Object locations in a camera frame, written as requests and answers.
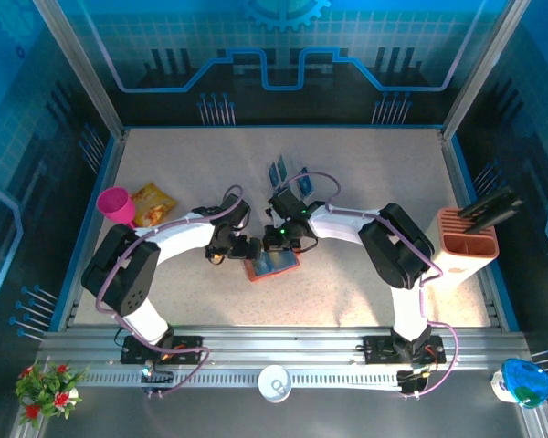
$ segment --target beige table surface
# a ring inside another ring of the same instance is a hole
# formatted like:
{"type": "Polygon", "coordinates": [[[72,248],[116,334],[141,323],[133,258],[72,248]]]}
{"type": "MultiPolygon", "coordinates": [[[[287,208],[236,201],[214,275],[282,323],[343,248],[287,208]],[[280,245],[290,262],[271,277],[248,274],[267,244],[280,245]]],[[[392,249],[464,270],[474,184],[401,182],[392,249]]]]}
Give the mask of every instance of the beige table surface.
{"type": "MultiPolygon", "coordinates": [[[[252,207],[246,233],[260,237],[271,194],[269,163],[284,153],[294,166],[329,172],[342,184],[334,202],[355,209],[399,203],[426,229],[437,210],[455,200],[435,130],[367,128],[232,128],[131,130],[115,185],[136,192],[155,182],[178,205],[169,218],[220,204],[241,184],[252,207]]],[[[333,185],[313,179],[310,200],[325,200],[333,185]]],[[[104,220],[100,240],[111,223],[104,220]]],[[[256,283],[242,262],[212,266],[204,250],[174,257],[156,269],[150,300],[173,324],[390,326],[388,286],[362,246],[325,239],[300,257],[300,268],[256,283]]],[[[84,292],[76,324],[114,323],[84,292]]],[[[427,314],[457,327],[490,324],[477,278],[457,288],[427,291],[427,314]]]]}

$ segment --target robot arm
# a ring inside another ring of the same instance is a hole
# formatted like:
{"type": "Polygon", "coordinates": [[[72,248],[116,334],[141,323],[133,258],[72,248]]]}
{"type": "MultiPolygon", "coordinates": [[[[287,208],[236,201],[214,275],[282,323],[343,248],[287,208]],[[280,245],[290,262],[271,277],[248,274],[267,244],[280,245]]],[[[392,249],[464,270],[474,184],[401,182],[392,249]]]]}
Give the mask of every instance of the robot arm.
{"type": "MultiPolygon", "coordinates": [[[[231,213],[211,220],[212,216],[224,212],[236,201],[237,196],[229,194],[220,206],[194,209],[179,220],[182,224],[153,235],[136,246],[127,264],[111,281],[103,302],[142,339],[170,349],[173,330],[148,299],[156,266],[185,251],[202,247],[205,248],[205,258],[214,264],[221,263],[225,257],[259,258],[260,241],[253,238],[247,240],[240,235],[250,214],[247,203],[241,201],[231,213]],[[198,222],[204,217],[209,220],[198,222]]],[[[151,228],[132,230],[125,225],[113,226],[83,273],[82,285],[97,297],[120,255],[136,239],[150,231],[151,228]]]]}
{"type": "Polygon", "coordinates": [[[434,248],[412,219],[396,204],[382,210],[328,211],[323,203],[307,206],[290,189],[285,188],[270,200],[267,214],[273,225],[266,227],[264,249],[303,252],[301,238],[309,237],[316,246],[319,239],[333,238],[362,245],[379,276],[390,286],[395,321],[393,346],[402,360],[410,361],[430,336],[427,318],[420,307],[420,276],[429,266],[420,260],[383,224],[372,217],[390,222],[416,249],[428,259],[434,248]]]}

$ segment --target yellow snack bag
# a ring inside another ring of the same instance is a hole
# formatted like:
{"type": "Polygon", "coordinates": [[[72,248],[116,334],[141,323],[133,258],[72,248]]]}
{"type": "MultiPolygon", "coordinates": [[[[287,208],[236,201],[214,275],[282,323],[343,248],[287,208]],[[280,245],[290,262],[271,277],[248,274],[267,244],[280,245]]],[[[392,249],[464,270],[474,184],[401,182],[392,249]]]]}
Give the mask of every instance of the yellow snack bag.
{"type": "Polygon", "coordinates": [[[138,226],[155,226],[173,210],[176,201],[153,182],[146,184],[139,192],[132,195],[136,205],[134,222],[138,226]]]}

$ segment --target glass panel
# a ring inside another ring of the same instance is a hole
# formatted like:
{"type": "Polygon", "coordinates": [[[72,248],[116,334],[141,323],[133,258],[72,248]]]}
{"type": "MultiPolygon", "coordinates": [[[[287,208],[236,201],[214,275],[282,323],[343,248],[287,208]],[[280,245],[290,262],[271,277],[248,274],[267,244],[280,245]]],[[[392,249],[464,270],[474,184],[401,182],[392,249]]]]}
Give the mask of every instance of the glass panel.
{"type": "Polygon", "coordinates": [[[53,308],[21,288],[58,296],[108,138],[32,2],[0,2],[0,436],[53,308]]]}
{"type": "Polygon", "coordinates": [[[548,349],[548,0],[532,0],[458,138],[479,195],[524,201],[497,226],[501,272],[531,346],[548,349]]]}
{"type": "Polygon", "coordinates": [[[442,123],[504,0],[63,2],[124,123],[442,123]]]}

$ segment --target gear logo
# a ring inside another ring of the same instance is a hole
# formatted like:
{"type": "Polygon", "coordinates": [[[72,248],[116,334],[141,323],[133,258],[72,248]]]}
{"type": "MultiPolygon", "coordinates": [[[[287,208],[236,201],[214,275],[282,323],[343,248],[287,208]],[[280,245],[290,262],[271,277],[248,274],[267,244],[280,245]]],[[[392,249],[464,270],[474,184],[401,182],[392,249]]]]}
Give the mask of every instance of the gear logo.
{"type": "Polygon", "coordinates": [[[321,17],[321,10],[331,5],[329,0],[240,0],[246,18],[253,18],[256,26],[265,25],[267,30],[275,27],[280,32],[289,28],[299,30],[300,25],[309,26],[313,18],[321,17]]]}
{"type": "Polygon", "coordinates": [[[0,25],[18,44],[30,37],[35,28],[31,0],[0,0],[0,25]]]}

